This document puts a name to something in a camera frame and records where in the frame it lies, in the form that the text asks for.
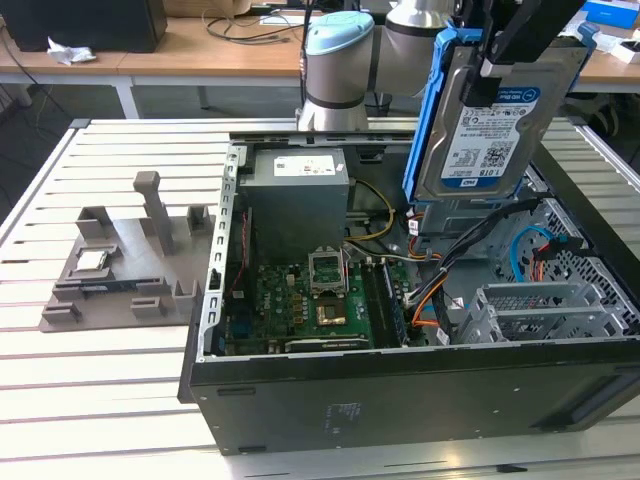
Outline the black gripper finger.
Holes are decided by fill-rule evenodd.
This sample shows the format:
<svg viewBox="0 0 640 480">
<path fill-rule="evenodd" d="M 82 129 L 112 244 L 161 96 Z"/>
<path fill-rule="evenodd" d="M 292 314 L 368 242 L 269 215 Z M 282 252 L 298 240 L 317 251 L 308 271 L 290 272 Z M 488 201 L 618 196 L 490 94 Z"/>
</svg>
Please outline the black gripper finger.
<svg viewBox="0 0 640 480">
<path fill-rule="evenodd" d="M 493 1 L 493 22 L 481 28 L 462 89 L 462 103 L 491 105 L 512 66 L 537 61 L 583 5 L 579 0 Z"/>
<path fill-rule="evenodd" d="M 485 28 L 493 22 L 492 0 L 459 0 L 457 26 L 459 28 Z"/>
</svg>

